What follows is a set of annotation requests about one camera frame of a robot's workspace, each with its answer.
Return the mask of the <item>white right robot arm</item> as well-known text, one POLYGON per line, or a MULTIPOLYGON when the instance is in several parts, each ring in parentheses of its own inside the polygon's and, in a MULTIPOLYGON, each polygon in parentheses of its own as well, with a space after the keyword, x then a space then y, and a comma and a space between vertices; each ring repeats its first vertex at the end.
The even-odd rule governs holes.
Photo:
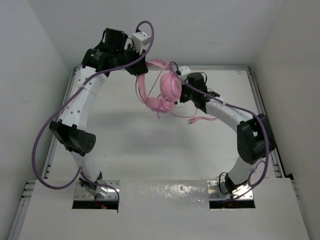
POLYGON ((191 72, 180 78, 181 103, 192 101, 197 109, 217 118, 236 133, 238 158, 233 168, 225 174, 226 192, 231 194, 245 184, 251 188, 260 184, 268 170, 269 155, 276 148, 268 117, 225 102, 218 93, 208 90, 200 72, 191 72), (252 182, 251 176, 260 163, 264 163, 262 176, 252 182))

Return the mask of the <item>pink headphones with cable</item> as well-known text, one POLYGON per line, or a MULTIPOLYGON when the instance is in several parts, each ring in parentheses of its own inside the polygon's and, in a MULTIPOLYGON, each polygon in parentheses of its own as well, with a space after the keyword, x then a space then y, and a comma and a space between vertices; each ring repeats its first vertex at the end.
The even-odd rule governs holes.
POLYGON ((148 61, 146 66, 159 67, 161 70, 149 91, 146 91, 145 74, 137 75, 135 80, 135 93, 137 98, 150 110, 156 112, 157 117, 160 114, 171 114, 178 118, 188 119, 189 124, 198 120, 215 121, 216 117, 196 116, 197 111, 192 115, 179 115, 174 113, 174 108, 180 100, 182 93, 182 83, 178 73, 174 73, 172 64, 163 59, 154 59, 148 61))

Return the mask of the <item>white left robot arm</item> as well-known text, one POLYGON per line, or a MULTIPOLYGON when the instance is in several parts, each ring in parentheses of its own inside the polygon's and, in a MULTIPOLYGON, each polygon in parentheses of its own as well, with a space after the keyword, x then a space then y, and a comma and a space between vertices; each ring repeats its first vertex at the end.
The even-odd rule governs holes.
POLYGON ((139 29, 128 36, 125 32, 106 28, 100 42, 86 51, 80 65, 77 87, 52 120, 49 130, 70 152, 82 179, 95 183, 101 172, 92 150, 96 136, 86 131, 89 113, 102 85, 111 72, 126 70, 137 76, 147 73, 146 54, 151 49, 154 34, 139 29))

